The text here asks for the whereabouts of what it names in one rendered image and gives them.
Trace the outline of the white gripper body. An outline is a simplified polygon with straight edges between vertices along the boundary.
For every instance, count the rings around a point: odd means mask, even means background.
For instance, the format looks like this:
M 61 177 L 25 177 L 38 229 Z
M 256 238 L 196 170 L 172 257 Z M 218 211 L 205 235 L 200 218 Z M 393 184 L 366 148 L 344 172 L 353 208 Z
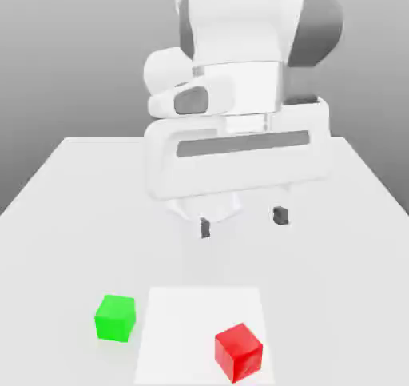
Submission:
M 177 147 L 188 141 L 220 144 L 232 136 L 232 124 L 241 116 L 203 116 L 161 119 L 143 138 L 146 187 L 151 197 L 171 200 L 228 191 L 285 185 L 326 177 L 330 167 L 329 106 L 286 105 L 278 113 L 260 114 L 260 137 L 292 145 L 180 157 Z

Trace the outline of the small red cube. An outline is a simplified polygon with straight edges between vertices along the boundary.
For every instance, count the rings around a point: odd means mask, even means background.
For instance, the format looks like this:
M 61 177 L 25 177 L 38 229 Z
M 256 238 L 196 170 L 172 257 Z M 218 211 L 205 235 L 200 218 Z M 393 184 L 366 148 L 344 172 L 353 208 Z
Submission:
M 263 344 L 244 323 L 215 335 L 215 361 L 232 384 L 261 369 L 263 351 Z

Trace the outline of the small green cube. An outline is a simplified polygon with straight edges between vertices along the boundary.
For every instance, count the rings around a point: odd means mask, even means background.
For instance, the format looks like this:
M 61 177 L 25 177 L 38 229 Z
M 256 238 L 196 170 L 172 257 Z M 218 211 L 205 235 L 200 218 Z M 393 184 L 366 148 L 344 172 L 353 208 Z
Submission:
M 94 316 L 97 338 L 127 343 L 136 320 L 132 297 L 105 295 Z

